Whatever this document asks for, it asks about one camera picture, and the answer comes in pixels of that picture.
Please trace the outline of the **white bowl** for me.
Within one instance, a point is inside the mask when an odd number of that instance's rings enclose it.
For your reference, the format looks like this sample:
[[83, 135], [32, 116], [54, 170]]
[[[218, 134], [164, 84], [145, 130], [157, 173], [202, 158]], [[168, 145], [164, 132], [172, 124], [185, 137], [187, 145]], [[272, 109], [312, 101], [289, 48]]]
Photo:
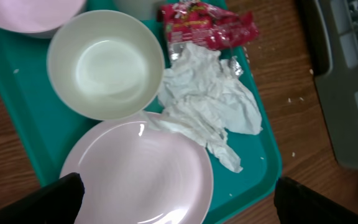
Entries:
[[143, 110], [156, 97], [164, 70], [156, 36], [119, 11], [88, 11], [70, 19], [47, 51], [48, 79], [59, 99], [96, 120]]

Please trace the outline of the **pink round plate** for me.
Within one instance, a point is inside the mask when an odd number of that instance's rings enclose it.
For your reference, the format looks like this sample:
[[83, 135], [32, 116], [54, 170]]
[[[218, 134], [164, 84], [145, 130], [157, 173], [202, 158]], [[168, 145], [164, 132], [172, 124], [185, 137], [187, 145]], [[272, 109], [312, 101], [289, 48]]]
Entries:
[[85, 187], [77, 223], [202, 223], [213, 196], [206, 149], [139, 115], [91, 128], [64, 162], [72, 172]]

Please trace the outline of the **white napkin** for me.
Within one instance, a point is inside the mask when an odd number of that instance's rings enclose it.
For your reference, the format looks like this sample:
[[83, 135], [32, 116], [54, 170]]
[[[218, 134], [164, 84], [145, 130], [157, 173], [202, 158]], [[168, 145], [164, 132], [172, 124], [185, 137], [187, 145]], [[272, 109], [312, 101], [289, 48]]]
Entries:
[[235, 75], [234, 61], [220, 55], [187, 43], [164, 71], [157, 95], [161, 115], [141, 116], [150, 128], [180, 133], [205, 147], [225, 168], [240, 173], [241, 158], [228, 146], [228, 133], [258, 135], [262, 115], [254, 94]]

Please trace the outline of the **red snack wrapper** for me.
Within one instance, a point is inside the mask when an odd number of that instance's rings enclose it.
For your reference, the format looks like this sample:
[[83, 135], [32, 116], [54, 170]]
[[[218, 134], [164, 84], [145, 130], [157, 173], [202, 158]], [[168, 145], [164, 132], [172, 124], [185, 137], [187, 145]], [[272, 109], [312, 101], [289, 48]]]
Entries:
[[217, 51], [243, 45], [259, 34], [251, 12], [238, 15], [201, 1], [164, 4], [159, 13], [172, 62], [188, 42]]

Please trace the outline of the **white upturned cup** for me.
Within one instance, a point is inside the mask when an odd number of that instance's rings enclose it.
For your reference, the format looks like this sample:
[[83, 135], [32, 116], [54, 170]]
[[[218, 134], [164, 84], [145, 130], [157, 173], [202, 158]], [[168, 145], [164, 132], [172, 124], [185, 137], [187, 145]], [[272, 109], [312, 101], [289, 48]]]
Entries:
[[117, 9], [138, 20], [154, 20], [166, 0], [113, 0]]

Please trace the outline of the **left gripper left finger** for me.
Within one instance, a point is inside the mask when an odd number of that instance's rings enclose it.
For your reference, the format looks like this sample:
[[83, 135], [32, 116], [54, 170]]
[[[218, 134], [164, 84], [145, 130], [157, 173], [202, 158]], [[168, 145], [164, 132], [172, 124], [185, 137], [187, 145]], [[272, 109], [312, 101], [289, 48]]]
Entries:
[[84, 194], [80, 174], [72, 172], [0, 209], [0, 223], [74, 223]]

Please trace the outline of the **pink bowl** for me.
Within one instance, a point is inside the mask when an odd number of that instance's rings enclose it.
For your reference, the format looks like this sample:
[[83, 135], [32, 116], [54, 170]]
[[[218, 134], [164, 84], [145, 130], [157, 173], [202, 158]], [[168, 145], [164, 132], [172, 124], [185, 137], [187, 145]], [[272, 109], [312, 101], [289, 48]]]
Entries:
[[0, 29], [49, 39], [85, 7], [86, 0], [0, 0]]

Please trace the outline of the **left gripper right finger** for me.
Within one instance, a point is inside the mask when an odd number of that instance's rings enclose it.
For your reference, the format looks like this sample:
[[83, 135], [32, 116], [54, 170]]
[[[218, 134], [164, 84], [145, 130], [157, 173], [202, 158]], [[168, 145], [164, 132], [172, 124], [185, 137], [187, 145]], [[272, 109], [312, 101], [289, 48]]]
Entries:
[[358, 224], [358, 214], [289, 177], [277, 180], [273, 202], [281, 224]]

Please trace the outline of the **grey dishwasher rack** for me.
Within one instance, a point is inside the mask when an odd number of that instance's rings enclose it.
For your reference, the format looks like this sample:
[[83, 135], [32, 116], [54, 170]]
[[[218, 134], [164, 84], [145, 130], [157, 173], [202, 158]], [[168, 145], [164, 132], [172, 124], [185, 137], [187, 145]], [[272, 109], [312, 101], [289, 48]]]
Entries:
[[358, 170], [358, 1], [296, 2], [337, 162]]

